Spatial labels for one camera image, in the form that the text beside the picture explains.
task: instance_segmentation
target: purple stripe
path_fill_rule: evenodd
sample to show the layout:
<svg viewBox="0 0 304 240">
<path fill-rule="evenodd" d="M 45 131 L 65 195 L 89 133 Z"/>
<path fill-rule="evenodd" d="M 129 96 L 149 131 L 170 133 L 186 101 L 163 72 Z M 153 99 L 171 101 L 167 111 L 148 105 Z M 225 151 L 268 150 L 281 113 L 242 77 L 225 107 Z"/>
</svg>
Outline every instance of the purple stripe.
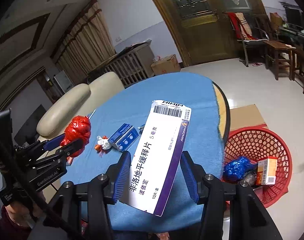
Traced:
<svg viewBox="0 0 304 240">
<path fill-rule="evenodd" d="M 163 187 L 162 187 L 162 191 L 160 193 L 160 197 L 157 201 L 157 204 L 156 204 L 156 207 L 154 209 L 153 215 L 162 216 L 162 213 L 163 213 L 163 210 L 165 208 L 166 202 L 168 201 L 168 198 L 169 198 L 169 195 L 170 195 L 170 191 L 171 191 L 171 188 L 172 188 L 172 185 L 173 185 L 173 181 L 174 181 L 176 171 L 177 171 L 178 166 L 179 166 L 185 137 L 186 137 L 186 134 L 187 134 L 187 131 L 188 131 L 189 122 L 182 120 L 181 124 L 182 125 L 180 125 L 180 130 L 179 130 L 178 138 L 177 138 L 176 143 L 175 143 L 175 147 L 174 147 L 172 159 L 171 159 L 171 162 L 170 162 L 170 166 L 169 166 L 169 169 L 168 169 L 168 173 L 166 174 L 165 181 L 164 181 L 164 184 L 163 184 Z"/>
</svg>

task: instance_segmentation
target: small cardboard box on desk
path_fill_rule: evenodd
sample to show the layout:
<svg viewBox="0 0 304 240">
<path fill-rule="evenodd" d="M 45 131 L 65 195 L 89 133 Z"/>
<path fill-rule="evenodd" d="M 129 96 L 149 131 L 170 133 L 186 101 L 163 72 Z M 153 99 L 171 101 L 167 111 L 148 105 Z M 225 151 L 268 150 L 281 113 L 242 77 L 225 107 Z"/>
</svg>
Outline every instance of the small cardboard box on desk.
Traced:
<svg viewBox="0 0 304 240">
<path fill-rule="evenodd" d="M 156 76 L 166 73 L 180 72 L 181 70 L 175 54 L 161 58 L 159 61 L 154 62 L 151 65 L 151 68 Z"/>
</svg>

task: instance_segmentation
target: curtain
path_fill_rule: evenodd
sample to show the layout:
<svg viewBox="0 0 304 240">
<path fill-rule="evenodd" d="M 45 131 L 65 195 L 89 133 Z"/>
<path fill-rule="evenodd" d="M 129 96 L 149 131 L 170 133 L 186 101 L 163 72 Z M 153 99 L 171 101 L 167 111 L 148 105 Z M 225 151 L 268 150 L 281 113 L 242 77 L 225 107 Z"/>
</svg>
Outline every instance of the curtain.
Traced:
<svg viewBox="0 0 304 240">
<path fill-rule="evenodd" d="M 116 52 L 99 3 L 95 3 L 82 16 L 61 41 L 56 64 L 64 70 L 74 85 L 81 83 L 97 65 Z"/>
</svg>

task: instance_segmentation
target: red plastic basket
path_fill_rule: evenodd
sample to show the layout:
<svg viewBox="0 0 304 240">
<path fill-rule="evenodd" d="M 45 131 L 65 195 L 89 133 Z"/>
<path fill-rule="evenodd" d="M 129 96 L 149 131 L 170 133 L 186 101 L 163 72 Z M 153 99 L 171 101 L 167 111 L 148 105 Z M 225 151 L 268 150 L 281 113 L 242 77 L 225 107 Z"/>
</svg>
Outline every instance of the red plastic basket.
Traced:
<svg viewBox="0 0 304 240">
<path fill-rule="evenodd" d="M 231 132 L 225 147 L 224 164 L 239 156 L 245 156 L 253 161 L 267 156 L 278 158 L 275 185 L 263 187 L 261 202 L 266 208 L 288 192 L 292 160 L 288 147 L 277 134 L 257 127 L 244 127 Z"/>
</svg>

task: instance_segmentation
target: red towel on chair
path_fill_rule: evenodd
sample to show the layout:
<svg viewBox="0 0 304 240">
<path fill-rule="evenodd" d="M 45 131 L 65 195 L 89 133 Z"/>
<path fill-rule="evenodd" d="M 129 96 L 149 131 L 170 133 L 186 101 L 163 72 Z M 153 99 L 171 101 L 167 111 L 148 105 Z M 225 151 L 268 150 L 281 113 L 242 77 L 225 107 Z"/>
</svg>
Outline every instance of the red towel on chair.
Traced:
<svg viewBox="0 0 304 240">
<path fill-rule="evenodd" d="M 234 28 L 236 29 L 236 35 L 238 39 L 242 39 L 243 37 L 241 37 L 242 35 L 242 31 L 240 29 L 240 26 L 242 27 L 244 33 L 247 35 L 248 40 L 257 40 L 256 38 L 254 38 L 253 36 L 251 36 L 250 34 L 247 33 L 246 29 L 244 28 L 244 26 L 242 25 L 242 22 L 240 21 L 240 19 L 236 16 L 235 13 L 227 13 Z"/>
</svg>

